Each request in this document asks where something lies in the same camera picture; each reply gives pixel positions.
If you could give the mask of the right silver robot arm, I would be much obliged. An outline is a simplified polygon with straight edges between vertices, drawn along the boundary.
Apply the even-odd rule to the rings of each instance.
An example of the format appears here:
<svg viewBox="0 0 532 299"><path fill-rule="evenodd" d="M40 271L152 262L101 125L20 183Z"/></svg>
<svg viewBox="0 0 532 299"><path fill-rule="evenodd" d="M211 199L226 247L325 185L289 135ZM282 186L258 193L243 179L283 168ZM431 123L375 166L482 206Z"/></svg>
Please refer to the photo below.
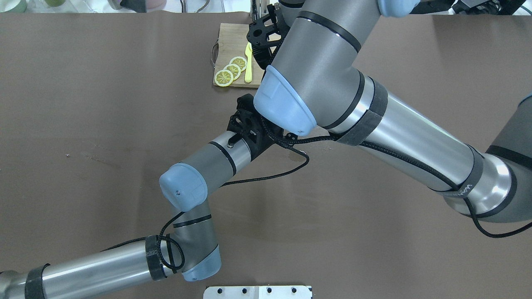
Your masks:
<svg viewBox="0 0 532 299"><path fill-rule="evenodd" d="M266 119L299 136L317 126L338 142L381 146L372 155L442 195L457 212L490 223L531 219L531 97L481 154L353 67L380 16L416 0L281 0L289 31L254 97Z"/></svg>

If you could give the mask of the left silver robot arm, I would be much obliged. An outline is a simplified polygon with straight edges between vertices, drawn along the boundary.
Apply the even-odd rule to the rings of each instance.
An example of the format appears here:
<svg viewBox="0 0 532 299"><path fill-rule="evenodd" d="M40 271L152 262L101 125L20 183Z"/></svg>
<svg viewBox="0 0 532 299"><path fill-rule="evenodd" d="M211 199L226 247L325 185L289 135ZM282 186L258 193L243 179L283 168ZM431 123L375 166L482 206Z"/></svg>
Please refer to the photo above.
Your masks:
<svg viewBox="0 0 532 299"><path fill-rule="evenodd" d="M270 146L253 134L225 131L160 177L175 216L159 233L25 274L4 271L2 299L85 299L173 274L188 282L213 276L221 257L207 197Z"/></svg>

